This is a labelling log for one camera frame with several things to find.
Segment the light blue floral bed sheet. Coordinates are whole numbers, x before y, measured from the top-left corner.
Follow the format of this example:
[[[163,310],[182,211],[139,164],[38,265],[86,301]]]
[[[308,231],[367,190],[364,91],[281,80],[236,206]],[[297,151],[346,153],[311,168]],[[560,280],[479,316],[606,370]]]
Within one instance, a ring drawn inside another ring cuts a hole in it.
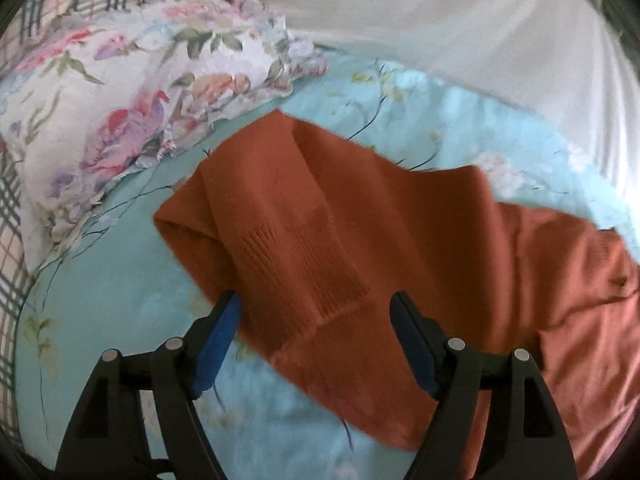
[[[559,209],[616,229],[639,249],[639,220],[579,148],[541,118],[393,62],[329,54],[328,71],[274,102],[409,169],[473,164],[499,200]],[[82,240],[44,270],[17,332],[17,419],[47,466],[101,353],[157,348],[207,314],[207,300],[153,226],[154,211],[216,146],[248,123],[221,122],[195,148],[117,185]],[[410,454],[344,425],[242,342],[195,404],[232,479],[399,479]]]

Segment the plaid checked blanket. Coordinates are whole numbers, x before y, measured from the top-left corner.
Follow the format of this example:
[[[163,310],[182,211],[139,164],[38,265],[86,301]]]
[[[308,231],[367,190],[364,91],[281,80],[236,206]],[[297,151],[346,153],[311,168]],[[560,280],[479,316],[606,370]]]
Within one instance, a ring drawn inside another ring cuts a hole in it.
[[[1,68],[27,50],[40,28],[60,15],[119,10],[144,0],[1,0]],[[21,445],[15,395],[18,320],[34,279],[24,268],[18,199],[20,185],[9,155],[1,154],[1,430]]]

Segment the white striped quilt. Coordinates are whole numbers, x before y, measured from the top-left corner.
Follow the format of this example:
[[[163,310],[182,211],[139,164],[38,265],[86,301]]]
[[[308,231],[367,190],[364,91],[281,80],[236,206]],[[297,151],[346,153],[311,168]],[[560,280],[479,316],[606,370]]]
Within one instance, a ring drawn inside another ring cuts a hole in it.
[[[262,0],[319,44],[533,110],[614,182],[639,177],[639,81],[588,0]]]

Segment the floral pink white pillow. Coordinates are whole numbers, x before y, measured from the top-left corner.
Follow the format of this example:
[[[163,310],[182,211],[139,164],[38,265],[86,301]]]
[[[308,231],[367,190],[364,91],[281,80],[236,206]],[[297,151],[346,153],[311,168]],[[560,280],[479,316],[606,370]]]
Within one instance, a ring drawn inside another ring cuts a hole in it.
[[[50,26],[1,83],[26,268],[65,252],[126,174],[327,67],[259,0],[150,0]]]

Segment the orange knitted sweater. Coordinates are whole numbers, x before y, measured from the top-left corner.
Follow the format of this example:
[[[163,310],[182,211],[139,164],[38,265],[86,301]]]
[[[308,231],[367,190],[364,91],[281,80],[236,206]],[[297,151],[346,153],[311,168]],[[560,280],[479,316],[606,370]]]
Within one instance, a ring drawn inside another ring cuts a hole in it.
[[[245,342],[376,440],[413,451],[435,405],[390,325],[390,298],[472,348],[527,348],[580,478],[639,413],[639,267],[612,230],[499,203],[476,167],[409,171],[270,113],[200,163],[155,213],[209,299],[237,292]]]

